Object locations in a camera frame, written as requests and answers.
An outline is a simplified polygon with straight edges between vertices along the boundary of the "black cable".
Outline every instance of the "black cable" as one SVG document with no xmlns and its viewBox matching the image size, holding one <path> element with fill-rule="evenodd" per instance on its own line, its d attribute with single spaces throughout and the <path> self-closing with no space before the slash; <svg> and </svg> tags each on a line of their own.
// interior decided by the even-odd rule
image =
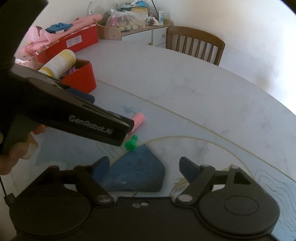
<svg viewBox="0 0 296 241">
<path fill-rule="evenodd" d="M 157 11 L 157 9 L 156 9 L 156 6 L 155 6 L 155 4 L 154 4 L 153 0 L 151 0 L 151 2 L 153 3 L 153 6 L 154 6 L 154 8 L 155 8 L 155 11 L 156 11 L 156 14 L 157 14 L 157 16 L 158 16 L 158 18 L 159 18 L 158 11 Z"/>
<path fill-rule="evenodd" d="M 2 186 L 2 189 L 3 189 L 3 192 L 4 192 L 4 195 L 7 196 L 7 193 L 6 193 L 5 187 L 4 187 L 4 185 L 3 185 L 3 182 L 2 182 L 1 176 L 0 176 L 0 183 L 1 183 L 1 186 Z"/>
</svg>

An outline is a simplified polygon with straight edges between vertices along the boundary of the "cabinet drawer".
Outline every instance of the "cabinet drawer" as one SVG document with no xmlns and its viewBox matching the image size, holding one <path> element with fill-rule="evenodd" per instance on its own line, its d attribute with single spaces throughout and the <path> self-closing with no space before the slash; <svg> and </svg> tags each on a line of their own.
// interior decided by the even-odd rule
<svg viewBox="0 0 296 241">
<path fill-rule="evenodd" d="M 153 46 L 157 46 L 166 42 L 166 28 L 153 29 Z"/>
<path fill-rule="evenodd" d="M 122 41 L 147 45 L 152 42 L 152 30 L 146 30 L 143 32 L 123 36 Z"/>
</svg>

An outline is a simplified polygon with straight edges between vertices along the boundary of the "chair backrest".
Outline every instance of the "chair backrest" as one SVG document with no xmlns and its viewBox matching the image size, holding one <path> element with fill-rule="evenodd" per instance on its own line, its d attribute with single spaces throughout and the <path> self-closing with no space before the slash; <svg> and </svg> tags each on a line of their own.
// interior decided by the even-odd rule
<svg viewBox="0 0 296 241">
<path fill-rule="evenodd" d="M 174 49 L 172 49 L 173 35 L 178 36 L 176 48 L 174 48 Z M 198 30 L 198 29 L 194 29 L 194 28 L 169 27 L 168 30 L 167 30 L 166 48 L 179 52 L 180 37 L 181 36 L 185 37 L 182 53 L 186 52 L 187 39 L 192 38 L 190 48 L 189 48 L 189 52 L 188 52 L 188 55 L 191 55 L 191 56 L 192 56 L 192 51 L 193 51 L 194 40 L 195 39 L 198 40 L 198 44 L 197 44 L 196 51 L 195 51 L 195 54 L 194 54 L 194 57 L 196 57 L 196 58 L 199 56 L 201 42 L 202 41 L 205 42 L 204 47 L 203 47 L 203 51 L 202 51 L 202 54 L 201 54 L 201 57 L 200 57 L 200 59 L 202 59 L 202 60 L 205 60 L 207 45 L 210 44 L 211 46 L 210 46 L 210 50 L 208 52 L 208 56 L 207 56 L 207 60 L 206 60 L 207 62 L 211 61 L 213 49 L 214 49 L 214 46 L 216 46 L 218 49 L 217 49 L 216 57 L 214 59 L 214 64 L 219 65 L 221 57 L 222 57 L 223 50 L 225 48 L 225 43 L 221 39 L 219 39 L 218 37 L 216 37 L 213 34 L 210 34 L 210 33 Z"/>
</svg>

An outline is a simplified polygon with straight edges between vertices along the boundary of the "white bottle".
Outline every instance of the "white bottle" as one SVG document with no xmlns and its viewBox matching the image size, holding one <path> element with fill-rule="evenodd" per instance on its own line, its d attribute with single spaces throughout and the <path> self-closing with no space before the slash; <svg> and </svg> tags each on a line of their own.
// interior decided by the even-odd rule
<svg viewBox="0 0 296 241">
<path fill-rule="evenodd" d="M 53 57 L 39 72 L 47 74 L 53 78 L 59 79 L 63 73 L 67 72 L 76 63 L 76 56 L 70 49 L 64 49 L 58 55 Z"/>
<path fill-rule="evenodd" d="M 163 11 L 159 11 L 158 22 L 160 25 L 163 25 Z"/>
</svg>

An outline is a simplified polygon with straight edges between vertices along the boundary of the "metal screw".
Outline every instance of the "metal screw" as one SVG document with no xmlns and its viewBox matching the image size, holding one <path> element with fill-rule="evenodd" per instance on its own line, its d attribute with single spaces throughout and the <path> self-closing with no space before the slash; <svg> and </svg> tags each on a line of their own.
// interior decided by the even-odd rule
<svg viewBox="0 0 296 241">
<path fill-rule="evenodd" d="M 146 207 L 146 206 L 149 206 L 149 203 L 148 203 L 148 202 L 141 202 L 141 205 L 142 205 L 143 207 Z"/>
<path fill-rule="evenodd" d="M 102 203 L 110 202 L 112 200 L 112 197 L 109 195 L 99 195 L 98 201 Z"/>
<path fill-rule="evenodd" d="M 191 195 L 188 195 L 188 194 L 182 194 L 182 195 L 178 196 L 178 199 L 181 202 L 190 202 L 190 201 L 193 200 L 193 197 Z"/>
<path fill-rule="evenodd" d="M 134 203 L 134 204 L 133 204 L 133 207 L 135 207 L 135 208 L 139 208 L 139 207 L 141 207 L 141 205 L 140 205 L 139 203 Z"/>
</svg>

